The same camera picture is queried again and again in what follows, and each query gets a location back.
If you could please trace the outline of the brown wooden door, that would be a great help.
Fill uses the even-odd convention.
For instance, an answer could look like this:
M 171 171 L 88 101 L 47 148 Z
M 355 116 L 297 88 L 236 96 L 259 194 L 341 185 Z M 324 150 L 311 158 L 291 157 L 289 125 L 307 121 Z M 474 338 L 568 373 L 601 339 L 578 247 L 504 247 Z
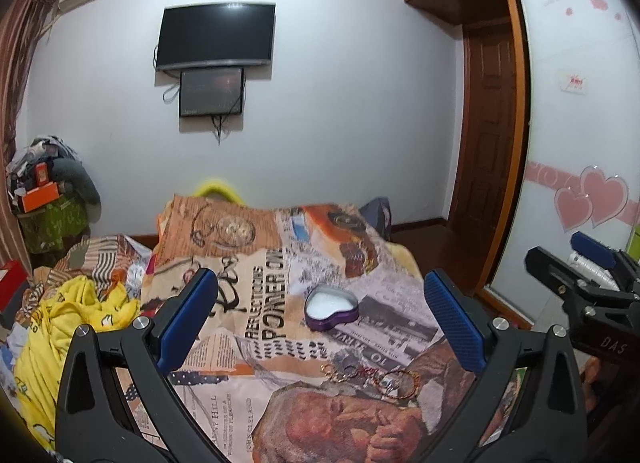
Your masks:
M 506 191 L 515 111 L 509 23 L 467 26 L 462 136 L 449 222 L 474 249 L 492 241 Z

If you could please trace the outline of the yellow cloth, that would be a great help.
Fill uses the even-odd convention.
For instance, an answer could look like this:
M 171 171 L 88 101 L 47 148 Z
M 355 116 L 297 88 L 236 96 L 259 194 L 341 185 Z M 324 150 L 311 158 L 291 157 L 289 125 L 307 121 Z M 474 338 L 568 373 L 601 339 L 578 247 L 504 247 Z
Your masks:
M 18 411 L 44 449 L 55 449 L 58 391 L 77 327 L 87 324 L 98 333 L 117 331 L 129 327 L 139 313 L 139 299 L 130 297 L 122 284 L 101 298 L 96 284 L 85 275 L 64 282 L 40 301 L 13 375 Z

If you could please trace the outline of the dark blue bag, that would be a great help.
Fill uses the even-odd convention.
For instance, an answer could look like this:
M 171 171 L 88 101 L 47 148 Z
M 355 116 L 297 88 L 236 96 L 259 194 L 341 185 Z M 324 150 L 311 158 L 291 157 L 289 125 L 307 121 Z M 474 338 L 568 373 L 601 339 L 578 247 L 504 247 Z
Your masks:
M 385 241 L 390 241 L 393 217 L 390 200 L 387 197 L 375 197 L 362 205 L 359 212 L 363 219 L 367 221 L 367 224 L 374 228 Z

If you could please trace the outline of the newspaper print bed blanket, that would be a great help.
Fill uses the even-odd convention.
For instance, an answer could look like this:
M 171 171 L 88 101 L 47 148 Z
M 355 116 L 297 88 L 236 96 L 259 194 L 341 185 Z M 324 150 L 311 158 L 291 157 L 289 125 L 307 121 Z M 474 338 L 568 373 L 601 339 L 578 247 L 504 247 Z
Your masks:
M 167 378 L 233 462 L 397 461 L 383 441 L 427 439 L 473 383 L 412 256 L 352 205 L 175 196 L 140 289 L 122 285 L 152 318 L 202 268 L 216 275 L 216 303 Z M 320 285 L 352 293 L 359 318 L 311 331 L 304 306 Z

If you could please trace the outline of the white wardrobe sliding door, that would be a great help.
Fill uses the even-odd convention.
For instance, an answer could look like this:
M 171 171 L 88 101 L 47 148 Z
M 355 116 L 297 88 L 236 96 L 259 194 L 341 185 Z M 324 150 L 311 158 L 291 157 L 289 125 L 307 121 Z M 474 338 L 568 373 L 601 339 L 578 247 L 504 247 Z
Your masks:
M 626 249 L 639 222 L 639 24 L 623 0 L 518 0 L 529 78 L 523 182 L 491 292 L 529 321 L 551 292 L 527 272 L 582 231 Z

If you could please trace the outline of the purple heart-shaped tin box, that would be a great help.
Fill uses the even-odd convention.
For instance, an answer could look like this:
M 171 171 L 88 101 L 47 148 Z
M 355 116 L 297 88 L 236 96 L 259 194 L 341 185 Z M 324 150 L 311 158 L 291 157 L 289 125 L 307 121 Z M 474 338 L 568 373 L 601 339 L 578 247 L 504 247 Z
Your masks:
M 311 331 L 330 331 L 337 325 L 349 324 L 359 318 L 358 299 L 338 287 L 320 285 L 306 297 L 304 316 Z

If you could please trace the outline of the orange box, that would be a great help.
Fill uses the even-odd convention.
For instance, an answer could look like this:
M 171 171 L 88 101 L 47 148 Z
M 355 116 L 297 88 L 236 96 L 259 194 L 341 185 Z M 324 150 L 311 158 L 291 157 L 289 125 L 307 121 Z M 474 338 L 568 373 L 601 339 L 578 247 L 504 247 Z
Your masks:
M 28 191 L 21 197 L 22 209 L 24 212 L 33 212 L 34 210 L 46 206 L 60 197 L 58 185 L 50 181 L 43 186 Z

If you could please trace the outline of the pile of clothes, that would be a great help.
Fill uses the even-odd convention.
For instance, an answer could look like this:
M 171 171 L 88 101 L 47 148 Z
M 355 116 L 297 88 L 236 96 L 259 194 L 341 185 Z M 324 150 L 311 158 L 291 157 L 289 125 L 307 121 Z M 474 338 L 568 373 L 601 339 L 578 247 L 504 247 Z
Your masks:
M 27 253 L 58 255 L 89 233 L 101 197 L 79 154 L 61 138 L 40 134 L 6 166 L 6 192 Z

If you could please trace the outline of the yellow plastic chair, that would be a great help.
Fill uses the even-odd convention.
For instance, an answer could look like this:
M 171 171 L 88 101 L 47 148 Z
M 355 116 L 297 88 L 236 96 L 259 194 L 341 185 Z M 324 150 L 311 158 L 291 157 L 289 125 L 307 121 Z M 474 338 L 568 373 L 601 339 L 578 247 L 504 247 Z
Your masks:
M 219 179 L 204 180 L 196 187 L 192 195 L 194 197 L 206 197 L 212 200 L 224 201 L 241 206 L 246 205 L 242 197 L 240 197 L 240 194 L 236 192 L 229 183 Z

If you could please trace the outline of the striped brown curtain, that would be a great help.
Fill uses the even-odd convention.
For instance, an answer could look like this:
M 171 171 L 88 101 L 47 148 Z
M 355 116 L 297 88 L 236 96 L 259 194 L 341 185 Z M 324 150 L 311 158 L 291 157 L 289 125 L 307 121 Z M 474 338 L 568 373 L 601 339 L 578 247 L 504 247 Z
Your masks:
M 56 0 L 14 0 L 1 17 L 1 166 L 16 152 L 16 122 L 44 21 Z M 9 181 L 1 171 L 1 261 L 19 261 L 32 271 L 29 253 L 8 195 Z

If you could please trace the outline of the black wall television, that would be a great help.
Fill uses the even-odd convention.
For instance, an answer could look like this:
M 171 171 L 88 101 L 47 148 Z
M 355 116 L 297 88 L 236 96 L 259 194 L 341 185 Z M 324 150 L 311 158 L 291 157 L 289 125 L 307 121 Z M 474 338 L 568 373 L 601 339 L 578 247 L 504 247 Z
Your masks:
M 274 4 L 192 4 L 164 10 L 155 68 L 262 66 L 272 61 Z

